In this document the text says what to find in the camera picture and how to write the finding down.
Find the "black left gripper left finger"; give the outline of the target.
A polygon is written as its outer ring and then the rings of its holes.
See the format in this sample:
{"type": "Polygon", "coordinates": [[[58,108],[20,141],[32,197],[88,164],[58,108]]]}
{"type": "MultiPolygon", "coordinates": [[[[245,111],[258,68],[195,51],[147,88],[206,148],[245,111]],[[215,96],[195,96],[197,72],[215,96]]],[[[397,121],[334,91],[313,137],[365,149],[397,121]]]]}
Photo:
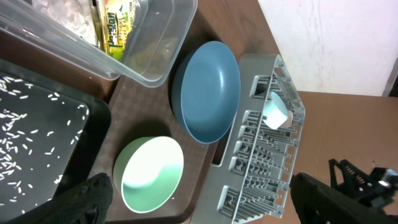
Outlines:
{"type": "Polygon", "coordinates": [[[112,200],[112,181],[99,173],[9,224],[103,224],[112,200]]]}

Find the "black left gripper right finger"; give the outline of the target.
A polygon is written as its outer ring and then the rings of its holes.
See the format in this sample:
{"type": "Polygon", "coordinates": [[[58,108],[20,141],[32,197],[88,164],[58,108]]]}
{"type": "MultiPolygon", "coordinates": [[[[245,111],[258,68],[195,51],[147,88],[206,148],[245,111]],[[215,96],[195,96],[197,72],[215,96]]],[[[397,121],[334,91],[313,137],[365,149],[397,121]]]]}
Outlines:
{"type": "Polygon", "coordinates": [[[292,177],[290,195],[304,224],[397,224],[396,215],[365,207],[306,173],[292,177]]]}

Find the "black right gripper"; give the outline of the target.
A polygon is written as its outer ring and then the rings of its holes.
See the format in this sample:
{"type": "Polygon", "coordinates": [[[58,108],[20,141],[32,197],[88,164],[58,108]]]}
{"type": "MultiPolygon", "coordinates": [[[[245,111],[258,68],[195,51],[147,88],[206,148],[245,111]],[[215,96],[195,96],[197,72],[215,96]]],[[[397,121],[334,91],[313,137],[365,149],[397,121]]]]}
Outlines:
{"type": "Polygon", "coordinates": [[[331,187],[357,201],[365,207],[379,212],[391,204],[397,191],[397,172],[392,169],[375,167],[367,175],[346,159],[328,161],[331,176],[331,187]],[[335,167],[343,176],[342,183],[337,183],[335,167]]]}

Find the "green bowl with rice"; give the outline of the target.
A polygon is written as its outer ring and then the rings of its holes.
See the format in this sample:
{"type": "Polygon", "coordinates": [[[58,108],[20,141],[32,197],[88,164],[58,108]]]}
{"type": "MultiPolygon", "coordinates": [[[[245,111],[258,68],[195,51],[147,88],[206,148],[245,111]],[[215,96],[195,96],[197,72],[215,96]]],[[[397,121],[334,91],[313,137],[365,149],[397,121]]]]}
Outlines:
{"type": "Polygon", "coordinates": [[[183,167],[183,151],[175,139],[137,138],[119,153],[113,167],[113,182],[130,211],[149,213],[174,194],[183,167]]]}

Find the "pink cup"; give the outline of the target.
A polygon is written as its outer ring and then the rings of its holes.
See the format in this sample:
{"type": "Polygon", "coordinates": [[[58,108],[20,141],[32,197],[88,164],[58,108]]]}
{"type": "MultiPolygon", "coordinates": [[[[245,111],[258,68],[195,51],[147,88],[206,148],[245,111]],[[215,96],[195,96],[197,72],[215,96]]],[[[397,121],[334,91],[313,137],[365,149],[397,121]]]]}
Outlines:
{"type": "Polygon", "coordinates": [[[293,122],[293,118],[294,118],[294,114],[291,110],[289,110],[289,114],[288,114],[288,118],[287,120],[284,122],[283,127],[284,128],[289,128],[292,125],[293,122]]]}

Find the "light blue bowl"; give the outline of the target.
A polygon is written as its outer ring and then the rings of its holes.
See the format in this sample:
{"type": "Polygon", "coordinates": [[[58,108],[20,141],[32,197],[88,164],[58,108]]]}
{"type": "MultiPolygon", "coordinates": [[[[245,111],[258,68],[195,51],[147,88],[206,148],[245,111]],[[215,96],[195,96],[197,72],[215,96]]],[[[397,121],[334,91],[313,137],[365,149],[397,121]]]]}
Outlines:
{"type": "Polygon", "coordinates": [[[278,129],[288,120],[289,111],[282,98],[276,92],[271,91],[262,115],[266,117],[263,122],[269,128],[278,129]]]}

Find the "yellow green snack wrapper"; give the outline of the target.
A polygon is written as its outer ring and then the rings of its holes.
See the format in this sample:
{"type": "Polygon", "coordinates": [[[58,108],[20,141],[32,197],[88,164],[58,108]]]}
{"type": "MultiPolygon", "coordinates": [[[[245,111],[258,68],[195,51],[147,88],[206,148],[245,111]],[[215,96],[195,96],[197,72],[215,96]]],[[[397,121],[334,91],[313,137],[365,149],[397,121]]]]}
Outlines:
{"type": "Polygon", "coordinates": [[[133,30],[136,0],[94,0],[101,49],[116,60],[121,60],[127,37],[133,30]]]}

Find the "white tissue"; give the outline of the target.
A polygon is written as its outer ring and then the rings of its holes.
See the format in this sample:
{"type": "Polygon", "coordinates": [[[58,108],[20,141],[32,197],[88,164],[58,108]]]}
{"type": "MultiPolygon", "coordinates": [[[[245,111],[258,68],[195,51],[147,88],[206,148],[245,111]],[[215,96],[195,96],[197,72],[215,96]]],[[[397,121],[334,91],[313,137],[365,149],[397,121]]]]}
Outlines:
{"type": "Polygon", "coordinates": [[[32,7],[91,45],[98,46],[90,0],[32,0],[32,7]]]}

